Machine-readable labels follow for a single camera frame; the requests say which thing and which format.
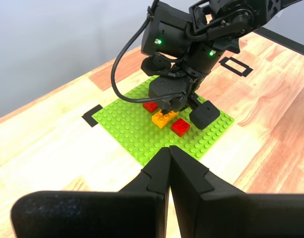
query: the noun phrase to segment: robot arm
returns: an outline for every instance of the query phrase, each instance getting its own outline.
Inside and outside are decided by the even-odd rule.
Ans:
[[[219,117],[210,102],[201,104],[195,91],[225,51],[240,53],[239,38],[269,22],[282,9],[301,0],[201,0],[189,13],[154,0],[140,30],[114,64],[111,83],[116,94],[132,103],[156,101],[164,114],[191,108],[191,121],[204,129]],[[206,15],[211,14],[208,22]],[[129,99],[119,93],[114,71],[122,55],[143,32],[141,69],[159,75],[149,86],[149,99]],[[167,54],[176,59],[169,59]]]

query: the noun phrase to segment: orange lego brick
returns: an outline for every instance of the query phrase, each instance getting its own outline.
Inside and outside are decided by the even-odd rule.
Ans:
[[[165,127],[178,113],[171,111],[168,114],[163,115],[161,110],[152,116],[152,122],[157,125],[160,129]]]

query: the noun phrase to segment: wooden table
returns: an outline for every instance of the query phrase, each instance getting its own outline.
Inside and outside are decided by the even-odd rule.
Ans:
[[[253,68],[239,77],[216,65],[198,93],[236,119],[201,162],[247,192],[304,193],[304,56],[255,33],[239,55]],[[140,49],[127,53],[116,78],[126,93],[148,77]],[[14,237],[14,202],[37,190],[118,191],[141,166],[100,126],[82,115],[117,97],[113,62],[0,118],[0,238]],[[168,237],[179,237],[170,199]]]

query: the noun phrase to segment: red lego brick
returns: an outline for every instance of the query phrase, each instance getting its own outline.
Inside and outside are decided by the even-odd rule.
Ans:
[[[176,122],[173,123],[171,130],[177,134],[179,137],[182,137],[191,127],[186,121],[179,118]]]
[[[158,105],[155,102],[152,103],[143,103],[143,107],[149,112],[153,113],[158,109]]]

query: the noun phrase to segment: gray wall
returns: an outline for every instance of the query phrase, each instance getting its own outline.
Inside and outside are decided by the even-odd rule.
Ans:
[[[188,11],[195,0],[165,2]],[[1,0],[0,117],[115,58],[151,3]]]
[[[284,9],[265,27],[304,45],[304,0]]]

